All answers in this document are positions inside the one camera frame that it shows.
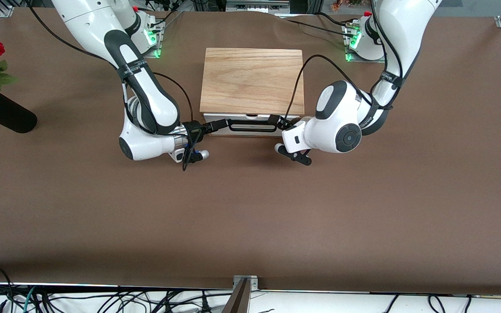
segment brown table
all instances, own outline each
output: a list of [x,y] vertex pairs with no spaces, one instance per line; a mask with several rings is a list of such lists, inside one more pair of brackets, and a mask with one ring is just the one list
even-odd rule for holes
[[[39,12],[73,41],[54,10]],[[196,111],[206,47],[321,53],[370,88],[382,65],[346,63],[339,39],[268,14],[184,13],[149,63]],[[306,167],[276,154],[277,139],[207,137],[198,148],[210,158],[185,173],[167,155],[123,156],[120,82],[106,62],[59,43],[26,9],[0,20],[0,40],[20,78],[3,93],[40,120],[26,135],[0,127],[0,266],[12,280],[230,287],[247,274],[267,289],[501,293],[491,18],[433,18],[395,110],[352,153],[313,151]],[[339,79],[311,62],[306,113]],[[160,81],[187,120],[183,94]]]

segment black vase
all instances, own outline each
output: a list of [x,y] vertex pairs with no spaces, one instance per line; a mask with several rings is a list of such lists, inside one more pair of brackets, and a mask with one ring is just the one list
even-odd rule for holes
[[17,133],[28,133],[38,122],[34,113],[0,93],[0,124]]

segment wooden box lid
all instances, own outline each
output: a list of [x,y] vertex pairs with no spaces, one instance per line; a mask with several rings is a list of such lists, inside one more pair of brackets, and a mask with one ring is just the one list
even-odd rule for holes
[[[207,48],[200,112],[285,114],[302,65],[301,50]],[[290,114],[304,115],[303,80]]]

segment teal cable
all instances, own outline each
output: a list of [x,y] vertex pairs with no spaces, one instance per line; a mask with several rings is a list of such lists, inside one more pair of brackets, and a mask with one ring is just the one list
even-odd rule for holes
[[28,295],[26,295],[26,300],[24,301],[24,308],[22,309],[22,313],[28,312],[28,301],[30,301],[30,297],[32,297],[32,292],[34,291],[36,286],[32,287],[30,291],[28,291]]

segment white drawer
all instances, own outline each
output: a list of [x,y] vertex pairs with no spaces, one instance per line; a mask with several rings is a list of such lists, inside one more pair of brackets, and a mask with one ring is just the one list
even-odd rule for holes
[[[231,119],[231,120],[255,120],[255,121],[267,121],[270,114],[238,114],[238,113],[203,113],[206,123],[211,121],[217,121],[221,119]],[[288,115],[287,119],[292,120],[298,115]],[[273,129],[272,125],[232,125],[232,128],[245,128],[245,129]],[[211,135],[228,135],[228,136],[268,136],[268,137],[281,137],[282,131],[277,129],[271,133],[262,131],[231,131],[229,128],[220,129]]]

